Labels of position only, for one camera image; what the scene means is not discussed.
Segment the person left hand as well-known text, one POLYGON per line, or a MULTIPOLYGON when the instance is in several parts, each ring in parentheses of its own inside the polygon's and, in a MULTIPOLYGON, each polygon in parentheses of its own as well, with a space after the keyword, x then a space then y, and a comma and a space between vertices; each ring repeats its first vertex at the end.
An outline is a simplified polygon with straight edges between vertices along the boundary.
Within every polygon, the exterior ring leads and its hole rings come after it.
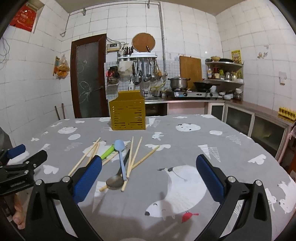
POLYGON ((16 194, 14 195, 14 208, 16 211, 13 215, 13 221, 17 225, 19 230, 23 230, 26 224, 26 217, 22 204, 16 194))

